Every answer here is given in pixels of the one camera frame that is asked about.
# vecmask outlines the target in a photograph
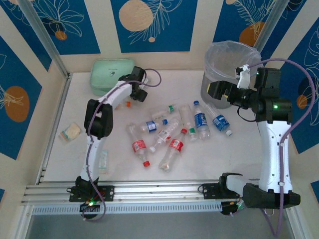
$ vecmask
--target water bottle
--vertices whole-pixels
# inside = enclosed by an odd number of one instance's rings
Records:
[[[150,110],[152,120],[160,120],[177,110],[176,105],[159,106]]]
[[[150,151],[154,153],[160,145],[166,144],[169,139],[180,129],[181,121],[179,117],[172,118],[167,125],[156,135],[153,146],[150,147]]]
[[[206,116],[203,108],[199,105],[198,101],[194,101],[194,112],[195,112],[195,125],[201,140],[210,138],[210,131],[207,125]]]
[[[138,127],[134,123],[130,123],[126,126],[126,131],[130,136],[134,154],[142,160],[145,168],[149,167],[150,162],[148,161],[148,151],[144,140],[138,131]]]
[[[213,119],[213,124],[220,132],[225,132],[230,136],[233,132],[230,130],[230,124],[227,119],[219,112],[213,103],[208,103],[204,106],[206,113]]]
[[[152,121],[142,123],[139,125],[139,129],[142,133],[145,133],[145,132],[151,133],[151,132],[155,132],[162,125],[167,125],[166,119],[157,120],[157,121],[152,120]]]
[[[181,148],[184,146],[183,142],[184,142],[186,133],[187,133],[187,129],[183,128],[180,134],[171,141],[164,158],[159,163],[160,169],[164,170],[165,172],[171,171],[171,168],[173,167],[173,164],[177,156],[181,152]]]
[[[195,121],[194,116],[190,110],[189,104],[180,106],[178,110],[181,117],[181,121],[183,123],[183,127],[188,130],[190,141],[196,141],[197,133],[195,131]]]

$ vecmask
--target white tabletop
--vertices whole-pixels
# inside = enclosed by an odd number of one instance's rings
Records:
[[[167,146],[149,156],[151,167],[144,168],[133,154],[131,143],[125,132],[126,124],[150,120],[148,109],[156,105],[188,103],[199,100],[203,71],[167,70],[160,71],[163,81],[159,87],[145,90],[148,96],[143,103],[134,103],[131,109],[114,111],[114,127],[104,149],[108,151],[108,172],[100,180],[108,181],[159,181],[218,179],[223,172],[242,173],[247,178],[259,178],[261,169],[261,139],[256,123],[245,122],[237,116],[236,107],[222,110],[231,124],[233,135],[227,137],[209,122],[212,133],[207,141],[190,142],[187,138],[181,157],[170,173],[158,169]],[[158,77],[148,72],[150,84],[156,84]],[[86,134],[83,126],[87,102],[97,99],[89,86],[90,73],[74,73],[66,98],[57,135],[48,161],[44,181],[74,181],[79,176],[85,157]],[[243,117],[253,119],[253,113],[242,110]],[[82,128],[82,133],[72,142],[64,144],[59,133],[72,122]],[[144,134],[149,147],[154,134]]]

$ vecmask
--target gray trash can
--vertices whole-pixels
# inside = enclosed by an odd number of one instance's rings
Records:
[[[207,94],[208,85],[215,81],[228,81],[237,84],[235,69],[245,64],[251,65],[260,61],[260,53],[246,44],[235,41],[212,43],[205,54],[204,76],[200,90],[203,101],[213,103],[219,109],[230,107],[231,105],[225,96],[222,97],[222,100],[209,96]],[[256,66],[250,70],[251,76],[256,74],[257,68]]]

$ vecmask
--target red bottle label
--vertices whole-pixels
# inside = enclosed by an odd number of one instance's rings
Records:
[[[135,142],[132,144],[132,148],[133,148],[134,153],[135,153],[136,151],[138,151],[138,150],[141,149],[141,148],[146,148],[146,145],[145,145],[145,143],[144,143],[143,140],[138,140],[138,141],[135,141]]]
[[[181,148],[184,146],[184,144],[177,139],[173,139],[169,146],[172,148],[176,148],[179,152],[181,152]]]

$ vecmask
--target green plastic box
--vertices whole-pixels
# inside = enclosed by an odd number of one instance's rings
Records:
[[[132,72],[135,66],[132,59],[96,60],[92,66],[90,86],[96,96],[108,93],[119,78]]]

